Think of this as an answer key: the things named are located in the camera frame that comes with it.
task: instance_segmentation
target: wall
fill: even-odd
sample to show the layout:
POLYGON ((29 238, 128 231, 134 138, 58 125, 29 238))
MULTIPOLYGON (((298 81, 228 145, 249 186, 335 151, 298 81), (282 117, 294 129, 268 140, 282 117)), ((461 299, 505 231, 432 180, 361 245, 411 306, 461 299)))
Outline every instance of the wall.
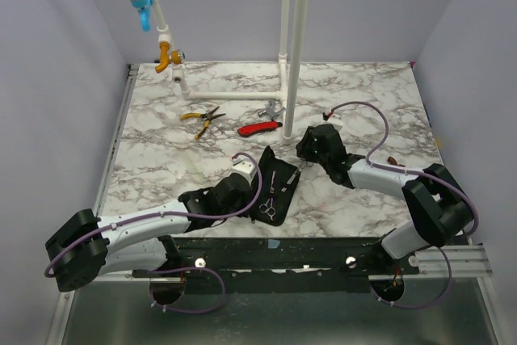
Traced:
MULTIPOLYGON (((280 0, 160 0, 191 60, 277 58, 280 0)), ((309 0, 305 61, 412 61, 449 0, 309 0)), ((129 0, 95 0, 126 60, 158 57, 129 0)))
POLYGON ((476 237, 485 243, 495 286, 513 323, 516 22, 515 0, 452 0, 415 67, 443 159, 479 208, 476 237))
POLYGON ((42 344, 44 243, 94 202, 127 68, 93 0, 0 6, 0 343, 42 344))

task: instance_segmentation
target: blue valve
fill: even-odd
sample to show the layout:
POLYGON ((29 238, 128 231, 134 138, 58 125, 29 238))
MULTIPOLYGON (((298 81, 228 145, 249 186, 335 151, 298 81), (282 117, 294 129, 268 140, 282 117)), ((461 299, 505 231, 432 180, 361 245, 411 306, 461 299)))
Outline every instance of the blue valve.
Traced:
POLYGON ((142 30, 145 32, 150 31, 151 25, 149 23, 149 15, 151 12, 151 6, 153 5, 153 0, 131 0, 131 4, 138 10, 142 30))

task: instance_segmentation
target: marble surface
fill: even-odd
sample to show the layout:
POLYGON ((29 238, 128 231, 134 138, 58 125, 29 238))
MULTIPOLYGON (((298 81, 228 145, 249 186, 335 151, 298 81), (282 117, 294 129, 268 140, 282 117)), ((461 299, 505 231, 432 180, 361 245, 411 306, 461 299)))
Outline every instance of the marble surface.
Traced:
MULTIPOLYGON (((386 162, 391 155, 412 167, 440 161, 407 63, 303 65, 293 129, 296 141, 292 145, 282 144, 281 130, 249 138, 237 135, 237 128, 260 121, 257 111, 265 101, 185 101, 179 86, 171 82, 170 69, 156 74, 153 67, 140 67, 103 215, 151 208, 184 191, 215 185, 229 173, 231 155, 241 150, 259 159, 264 147, 270 145, 278 158, 303 169, 284 224, 273 227, 234 218, 191 236, 381 236, 409 220, 403 202, 373 191, 337 186, 320 166, 306 166, 296 157, 295 144, 307 126, 320 124, 323 111, 349 100, 374 103, 388 117, 390 135, 374 160, 386 162), (180 115, 208 111, 216 105, 221 105, 219 112, 226 116, 214 120, 196 141, 194 135, 201 129, 201 121, 182 122, 180 115)), ((280 87, 276 63, 190 63, 186 72, 192 90, 280 87)), ((348 107, 340 113, 340 134, 349 152, 366 154, 382 138, 384 128, 373 110, 348 107)))

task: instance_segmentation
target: red handle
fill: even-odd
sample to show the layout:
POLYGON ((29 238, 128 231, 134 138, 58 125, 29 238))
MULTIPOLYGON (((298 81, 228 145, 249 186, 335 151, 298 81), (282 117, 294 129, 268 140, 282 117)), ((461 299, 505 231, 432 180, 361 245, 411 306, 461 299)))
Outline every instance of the red handle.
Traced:
POLYGON ((282 123, 280 123, 278 121, 265 121, 263 123, 245 125, 244 127, 240 127, 237 130, 237 132, 242 137, 250 137, 251 135, 254 135, 255 133, 264 133, 266 131, 273 131, 274 129, 277 129, 278 127, 282 127, 282 123))

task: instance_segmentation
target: yellow pliers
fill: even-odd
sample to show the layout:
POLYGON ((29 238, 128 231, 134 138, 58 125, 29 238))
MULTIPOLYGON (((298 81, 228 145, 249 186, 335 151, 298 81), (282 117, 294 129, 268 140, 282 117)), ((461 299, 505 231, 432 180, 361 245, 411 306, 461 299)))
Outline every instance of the yellow pliers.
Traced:
POLYGON ((181 117, 179 119, 181 120, 185 120, 185 119, 190 119, 191 117, 199 117, 200 119, 204 119, 204 126, 203 126, 203 129, 200 131, 200 133, 198 133, 197 135, 195 135, 195 138, 196 139, 199 139, 201 137, 201 135, 204 134, 204 132, 207 130, 208 126, 210 125, 210 122, 214 119, 217 119, 218 117, 221 117, 221 116, 224 116, 226 115, 225 113, 220 113, 219 115, 214 115, 213 113, 215 111, 217 111, 219 109, 219 107, 215 107, 213 108, 210 112, 208 113, 196 113, 196 112, 192 112, 192 113, 187 113, 185 115, 181 115, 181 117))

